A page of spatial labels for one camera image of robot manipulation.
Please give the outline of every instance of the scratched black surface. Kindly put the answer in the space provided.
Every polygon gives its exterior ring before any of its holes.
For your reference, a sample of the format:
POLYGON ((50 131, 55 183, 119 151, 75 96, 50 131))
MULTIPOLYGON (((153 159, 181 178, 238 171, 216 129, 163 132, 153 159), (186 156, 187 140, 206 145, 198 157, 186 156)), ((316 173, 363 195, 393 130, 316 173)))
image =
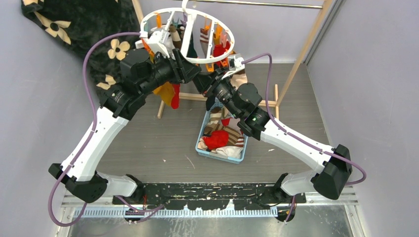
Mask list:
MULTIPOLYGON (((168 210, 223 210, 232 199, 235 210, 269 209, 278 204, 272 186, 266 183, 157 183, 145 184, 148 208, 163 204, 168 210)), ((297 203, 305 196, 297 195, 297 203)))

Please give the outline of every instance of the wooden floor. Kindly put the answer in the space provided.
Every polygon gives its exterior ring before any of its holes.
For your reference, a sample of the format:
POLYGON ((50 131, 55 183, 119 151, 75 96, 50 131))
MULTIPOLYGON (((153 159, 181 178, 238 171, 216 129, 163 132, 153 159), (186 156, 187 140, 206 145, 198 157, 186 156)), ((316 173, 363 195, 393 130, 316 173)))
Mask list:
MULTIPOLYGON (((284 84, 292 64, 275 64, 271 84, 284 84)), ((267 64, 246 65, 249 82, 264 98, 267 64)), ((192 83, 181 91, 196 93, 192 83)), ((270 100, 274 100, 273 86, 270 100)), ((290 154, 270 144, 250 138, 245 159, 231 164, 199 156, 195 151, 205 103, 182 100, 173 110, 165 107, 157 118, 160 98, 150 95, 147 103, 118 134, 99 163, 98 171, 132 174, 143 182, 276 182, 282 173, 298 173, 309 168, 290 154)), ((307 68, 302 65, 280 106, 280 120, 294 130, 327 143, 307 68)))

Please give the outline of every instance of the black floral fabric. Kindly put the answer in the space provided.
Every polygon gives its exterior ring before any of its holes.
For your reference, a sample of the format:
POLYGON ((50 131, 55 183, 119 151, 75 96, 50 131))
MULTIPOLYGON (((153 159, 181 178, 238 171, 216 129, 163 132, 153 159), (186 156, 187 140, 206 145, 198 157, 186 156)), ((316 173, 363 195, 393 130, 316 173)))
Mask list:
MULTIPOLYGON (((131 0, 22 0, 21 9, 80 58, 106 36, 140 31, 131 0)), ((99 95, 120 81, 120 61, 137 40, 138 36, 115 38, 93 52, 88 65, 99 95)))

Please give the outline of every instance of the pile of socks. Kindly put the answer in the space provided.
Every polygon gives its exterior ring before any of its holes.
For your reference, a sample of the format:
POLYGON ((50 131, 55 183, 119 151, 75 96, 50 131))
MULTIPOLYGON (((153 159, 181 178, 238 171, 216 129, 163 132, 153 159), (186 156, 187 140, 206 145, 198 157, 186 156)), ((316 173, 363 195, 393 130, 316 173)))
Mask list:
POLYGON ((217 153, 225 158, 240 158, 244 137, 237 126, 239 121, 239 119, 231 117, 224 107, 213 108, 204 128, 203 136, 199 140, 198 149, 217 153))

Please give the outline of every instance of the metal rod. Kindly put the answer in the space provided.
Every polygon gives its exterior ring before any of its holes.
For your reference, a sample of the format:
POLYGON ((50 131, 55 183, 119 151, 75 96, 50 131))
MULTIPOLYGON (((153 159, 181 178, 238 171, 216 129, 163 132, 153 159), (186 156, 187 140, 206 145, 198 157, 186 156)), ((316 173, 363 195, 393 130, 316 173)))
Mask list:
POLYGON ((217 3, 239 4, 239 5, 253 5, 253 6, 278 6, 278 7, 291 7, 291 8, 306 8, 306 9, 317 9, 317 10, 320 10, 323 8, 323 6, 317 6, 317 5, 267 3, 267 2, 235 1, 235 0, 192 0, 192 1, 217 2, 217 3))

